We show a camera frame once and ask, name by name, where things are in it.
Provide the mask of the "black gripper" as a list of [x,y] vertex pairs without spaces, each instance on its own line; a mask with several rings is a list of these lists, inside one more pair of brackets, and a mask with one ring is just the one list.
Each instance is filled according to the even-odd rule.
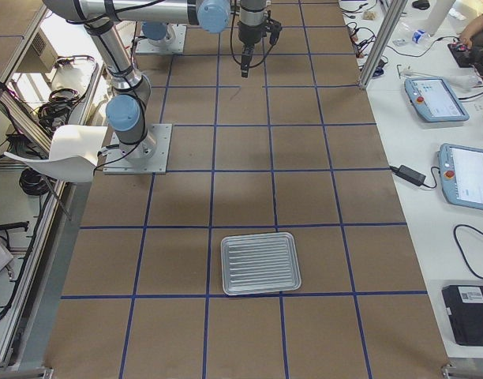
[[253,59],[254,45],[259,43],[263,38],[265,33],[264,25],[247,25],[244,23],[238,24],[238,39],[245,46],[243,47],[241,53],[241,76],[248,77],[249,70],[251,66],[251,61]]

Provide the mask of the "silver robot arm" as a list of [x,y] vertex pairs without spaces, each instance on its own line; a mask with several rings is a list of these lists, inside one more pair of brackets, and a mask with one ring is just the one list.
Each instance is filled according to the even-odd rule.
[[107,118],[123,158],[131,163],[150,159],[156,141],[145,119],[150,83],[126,51],[116,29],[118,22],[190,24],[220,33],[229,21],[236,21],[243,45],[236,62],[243,77],[254,67],[251,61],[255,46],[265,36],[275,46],[282,30],[282,25],[272,19],[266,1],[46,1],[44,4],[70,24],[83,25],[91,36],[111,76],[114,98],[108,103]]

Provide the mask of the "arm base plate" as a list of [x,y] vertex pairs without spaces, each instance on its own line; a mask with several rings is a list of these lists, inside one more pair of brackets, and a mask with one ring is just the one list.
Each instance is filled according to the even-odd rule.
[[185,24],[144,22],[135,52],[139,55],[182,54],[186,29]]
[[122,145],[107,152],[108,164],[104,174],[165,174],[170,151],[173,126],[171,124],[149,124],[146,138],[134,152],[123,158],[131,148]]

